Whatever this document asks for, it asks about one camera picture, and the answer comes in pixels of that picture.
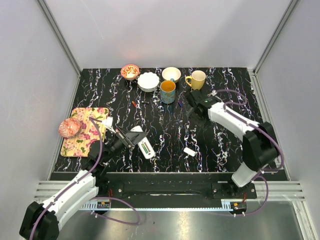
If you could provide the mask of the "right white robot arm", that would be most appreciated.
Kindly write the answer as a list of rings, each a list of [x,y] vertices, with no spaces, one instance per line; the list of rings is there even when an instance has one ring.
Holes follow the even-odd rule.
[[[218,93],[233,92],[241,97],[243,103],[232,101],[223,102]],[[250,120],[233,109],[230,105],[244,106],[246,97],[235,91],[221,89],[214,91],[211,96],[205,97],[197,90],[189,90],[186,100],[191,106],[187,116],[198,123],[216,122],[232,132],[242,141],[242,164],[232,174],[231,183],[227,186],[228,194],[233,198],[239,198],[245,193],[245,186],[253,181],[259,174],[265,171],[267,165],[276,158],[280,158],[280,168],[284,165],[284,154],[281,150],[274,128],[271,123],[265,121],[259,123]]]

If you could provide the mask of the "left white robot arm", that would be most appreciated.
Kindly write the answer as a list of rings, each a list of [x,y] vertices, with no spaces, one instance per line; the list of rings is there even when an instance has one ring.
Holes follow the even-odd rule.
[[[89,146],[86,163],[78,174],[59,192],[26,209],[19,235],[26,240],[55,240],[65,223],[91,199],[108,194],[107,170],[102,165],[124,148],[138,145],[147,133],[140,126],[131,130],[116,128],[114,140],[106,145],[99,138]]]

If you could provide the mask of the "white battery cover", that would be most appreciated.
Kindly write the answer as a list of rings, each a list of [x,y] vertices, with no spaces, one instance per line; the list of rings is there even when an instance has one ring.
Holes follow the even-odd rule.
[[[194,157],[194,156],[197,154],[194,150],[192,150],[192,149],[190,149],[190,148],[188,148],[188,147],[185,147],[185,148],[183,149],[183,151],[184,151],[186,154],[188,154],[188,155],[190,155],[190,156],[192,156],[192,157]]]

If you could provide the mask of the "green battery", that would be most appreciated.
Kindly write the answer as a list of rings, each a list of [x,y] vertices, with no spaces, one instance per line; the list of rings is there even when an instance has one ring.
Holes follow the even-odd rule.
[[[145,151],[146,154],[149,154],[149,153],[150,153],[150,149],[148,148],[148,146],[146,145],[145,142],[143,142],[143,143],[141,144],[141,146],[142,146],[142,148],[143,148],[143,150]]]

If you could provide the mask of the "white remote control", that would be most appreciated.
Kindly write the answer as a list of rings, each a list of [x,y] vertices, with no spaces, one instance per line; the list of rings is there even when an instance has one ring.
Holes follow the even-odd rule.
[[[150,144],[146,136],[137,145],[146,160],[150,160],[156,155],[152,145]]]

